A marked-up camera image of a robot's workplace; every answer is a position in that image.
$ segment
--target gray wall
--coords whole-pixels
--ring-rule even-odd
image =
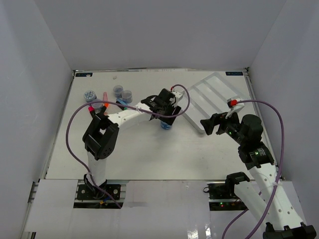
[[[308,223],[319,230],[319,4],[287,1],[251,67],[256,97],[275,105],[285,124],[284,176],[293,181]],[[277,158],[280,125],[262,116]]]
[[[72,69],[250,66],[286,0],[35,0]]]
[[[0,238],[18,238],[72,72],[33,0],[0,0]]]

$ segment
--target orange marker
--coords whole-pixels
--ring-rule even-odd
[[[108,93],[104,92],[103,93],[103,100],[108,101]],[[104,106],[107,108],[109,106],[108,103],[104,103]]]

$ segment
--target round container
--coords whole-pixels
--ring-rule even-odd
[[[126,103],[132,103],[133,98],[132,98],[132,92],[131,91],[123,91],[122,92],[122,100]]]
[[[113,92],[114,92],[116,98],[121,98],[122,92],[123,92],[123,86],[120,86],[120,85],[115,86],[113,88]]]
[[[87,91],[84,93],[84,99],[86,102],[91,102],[96,99],[96,94],[94,91]]]
[[[160,126],[163,128],[163,129],[170,129],[172,127],[172,125],[169,125],[163,121],[160,122]]]
[[[95,101],[100,101],[100,99],[95,99],[94,101],[92,101],[92,107],[96,110],[96,111],[100,111],[101,108],[103,107],[103,103],[94,103]]]

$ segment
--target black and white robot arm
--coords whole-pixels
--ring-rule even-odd
[[[276,183],[277,171],[269,149],[261,141],[263,127],[255,115],[245,115],[239,122],[237,112],[244,104],[236,104],[240,99],[229,100],[229,112],[213,114],[210,119],[201,120],[206,134],[211,135],[215,126],[216,134],[226,133],[240,146],[239,157],[249,173],[258,184],[261,195],[253,188],[249,178],[243,172],[227,175],[226,190],[231,196],[240,198],[252,215],[259,221],[270,200],[274,185],[277,190],[268,213],[261,224],[264,239],[314,239],[316,231],[313,226],[306,226],[293,208],[286,192],[280,183]]]
[[[105,110],[102,110],[93,117],[82,139],[88,154],[88,166],[96,185],[103,187],[107,183],[105,175],[106,158],[115,149],[118,134],[127,128],[152,119],[160,119],[172,125],[175,120],[174,117],[151,116],[142,110],[162,116],[173,116],[181,110],[177,104],[182,97],[183,94],[180,92],[162,89],[158,96],[147,97],[134,106],[136,110],[127,109],[106,116],[104,115]],[[84,175],[84,182],[90,188],[93,195],[98,195],[99,190],[96,189],[89,175]]]

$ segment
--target black label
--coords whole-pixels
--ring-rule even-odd
[[[243,76],[241,71],[226,71],[226,76]]]
[[[91,77],[93,73],[76,73],[75,77]]]

